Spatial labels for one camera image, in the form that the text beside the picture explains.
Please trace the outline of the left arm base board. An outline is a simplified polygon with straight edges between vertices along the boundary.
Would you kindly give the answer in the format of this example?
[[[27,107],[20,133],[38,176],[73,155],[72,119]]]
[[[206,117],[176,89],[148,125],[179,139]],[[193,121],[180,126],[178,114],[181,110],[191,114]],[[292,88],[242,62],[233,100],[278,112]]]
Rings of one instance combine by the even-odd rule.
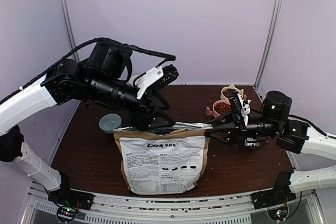
[[[78,209],[70,206],[59,206],[56,211],[56,217],[62,222],[70,222],[76,218],[78,212]]]

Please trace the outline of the silver metal food scoop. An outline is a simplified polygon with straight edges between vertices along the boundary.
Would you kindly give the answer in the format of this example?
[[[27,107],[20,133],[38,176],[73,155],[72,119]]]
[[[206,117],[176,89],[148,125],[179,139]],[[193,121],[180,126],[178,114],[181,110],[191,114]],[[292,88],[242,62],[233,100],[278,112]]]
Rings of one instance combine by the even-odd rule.
[[[245,141],[244,143],[245,147],[259,147],[260,143],[258,141]]]

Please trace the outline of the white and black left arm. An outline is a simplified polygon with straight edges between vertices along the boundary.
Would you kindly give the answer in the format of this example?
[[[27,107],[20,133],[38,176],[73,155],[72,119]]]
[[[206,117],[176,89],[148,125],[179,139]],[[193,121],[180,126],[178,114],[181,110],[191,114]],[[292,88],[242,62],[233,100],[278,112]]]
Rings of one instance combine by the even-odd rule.
[[[76,197],[68,176],[52,169],[29,148],[20,124],[46,109],[78,100],[87,105],[123,109],[137,130],[155,129],[155,119],[172,126],[170,107],[159,90],[178,77],[174,55],[95,38],[80,45],[93,45],[82,61],[66,54],[45,71],[1,101],[1,161],[16,163],[29,177],[43,185],[64,205]]]

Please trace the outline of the right arm base board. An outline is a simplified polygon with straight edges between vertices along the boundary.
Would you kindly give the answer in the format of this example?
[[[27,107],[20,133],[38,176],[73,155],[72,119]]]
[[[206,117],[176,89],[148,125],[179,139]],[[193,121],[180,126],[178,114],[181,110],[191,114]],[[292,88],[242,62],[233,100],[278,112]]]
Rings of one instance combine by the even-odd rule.
[[[287,218],[289,208],[287,206],[267,209],[267,215],[272,221],[283,221]]]

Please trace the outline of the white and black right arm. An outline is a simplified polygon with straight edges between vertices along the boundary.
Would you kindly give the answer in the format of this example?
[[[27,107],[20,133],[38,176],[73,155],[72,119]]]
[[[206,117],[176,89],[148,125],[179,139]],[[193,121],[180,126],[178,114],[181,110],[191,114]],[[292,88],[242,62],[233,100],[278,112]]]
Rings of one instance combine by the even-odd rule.
[[[231,110],[209,122],[212,128],[205,135],[228,146],[257,145],[274,139],[283,150],[295,154],[313,154],[335,159],[335,135],[325,132],[311,121],[291,115],[292,99],[280,91],[269,91],[264,98],[259,116],[249,113],[249,101],[242,100],[236,91],[228,91]],[[255,193],[259,199],[265,196],[272,203],[305,190],[335,186],[335,167],[279,173],[272,189]]]

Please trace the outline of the brown dog food bag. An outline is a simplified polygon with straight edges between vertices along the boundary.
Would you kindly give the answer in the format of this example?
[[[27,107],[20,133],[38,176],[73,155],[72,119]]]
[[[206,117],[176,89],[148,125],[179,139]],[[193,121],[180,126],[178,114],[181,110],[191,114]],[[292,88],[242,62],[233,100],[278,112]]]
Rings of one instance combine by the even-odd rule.
[[[122,155],[121,173],[137,195],[182,194],[196,187],[207,166],[209,138],[204,123],[177,122],[149,132],[113,131]]]

